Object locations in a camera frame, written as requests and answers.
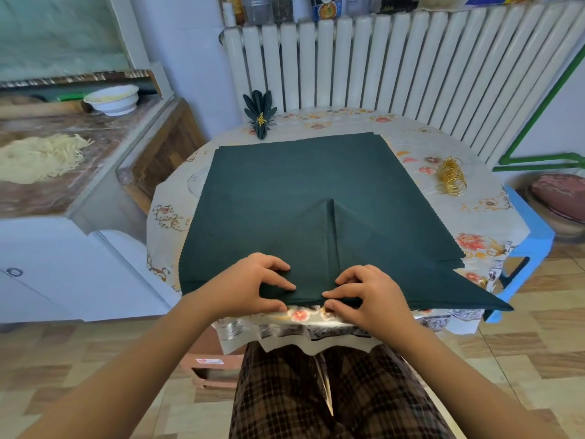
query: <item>person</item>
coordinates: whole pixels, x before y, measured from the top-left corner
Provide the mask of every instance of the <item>person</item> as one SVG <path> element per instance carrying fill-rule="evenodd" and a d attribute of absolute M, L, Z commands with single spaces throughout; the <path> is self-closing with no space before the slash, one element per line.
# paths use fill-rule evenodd
<path fill-rule="evenodd" d="M 52 405 L 22 439 L 128 438 L 181 358 L 215 320 L 286 311 L 259 296 L 261 283 L 294 291 L 276 271 L 283 260 L 252 254 L 181 301 L 126 351 Z M 415 369 L 468 439 L 560 438 L 453 353 L 411 315 L 400 287 L 372 265 L 354 266 L 326 291 L 326 308 L 381 340 L 367 354 L 332 347 L 323 352 L 333 414 L 311 356 L 297 347 L 266 353 L 248 345 L 233 406 L 234 438 L 452 438 Z M 359 309 L 342 297 L 360 297 Z"/>

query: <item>white sticker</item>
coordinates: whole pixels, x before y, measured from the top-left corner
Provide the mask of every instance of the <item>white sticker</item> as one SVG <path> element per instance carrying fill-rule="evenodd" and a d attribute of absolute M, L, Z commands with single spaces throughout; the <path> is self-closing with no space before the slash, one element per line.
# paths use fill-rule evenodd
<path fill-rule="evenodd" d="M 223 360 L 221 359 L 197 359 L 197 361 L 207 365 L 223 365 Z"/>

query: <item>green napkin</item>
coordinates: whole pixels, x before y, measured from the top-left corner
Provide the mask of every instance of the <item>green napkin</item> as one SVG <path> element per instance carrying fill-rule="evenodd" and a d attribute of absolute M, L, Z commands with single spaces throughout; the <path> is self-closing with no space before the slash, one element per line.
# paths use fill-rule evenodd
<path fill-rule="evenodd" d="M 321 304 L 343 269 L 371 263 L 412 308 L 509 309 L 451 271 L 463 251 L 373 133 L 216 150 L 179 260 L 183 293 L 256 251 L 291 265 L 295 292 L 260 290 L 287 304 Z"/>

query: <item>white radiator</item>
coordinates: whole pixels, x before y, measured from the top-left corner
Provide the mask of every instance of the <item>white radiator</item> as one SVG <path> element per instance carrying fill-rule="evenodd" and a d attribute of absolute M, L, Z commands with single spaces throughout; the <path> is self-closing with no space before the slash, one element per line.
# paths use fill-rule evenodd
<path fill-rule="evenodd" d="M 490 167 L 521 129 L 585 30 L 582 1 L 372 15 L 228 28 L 238 100 L 376 109 L 470 146 Z"/>

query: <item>wooden countertop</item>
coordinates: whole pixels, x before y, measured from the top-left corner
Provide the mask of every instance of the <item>wooden countertop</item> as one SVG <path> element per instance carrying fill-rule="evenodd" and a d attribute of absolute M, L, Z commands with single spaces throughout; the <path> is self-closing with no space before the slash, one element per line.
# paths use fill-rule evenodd
<path fill-rule="evenodd" d="M 21 185 L 0 181 L 0 218 L 17 218 L 33 215 L 59 215 L 90 184 L 128 137 L 135 132 L 157 105 L 164 100 L 157 95 L 140 97 L 138 108 L 120 117 L 107 117 L 101 113 L 42 117 L 20 120 L 0 120 L 0 134 L 13 134 L 14 139 L 46 137 L 49 135 L 79 134 L 94 142 L 83 148 L 84 160 L 77 168 L 58 177 Z"/>

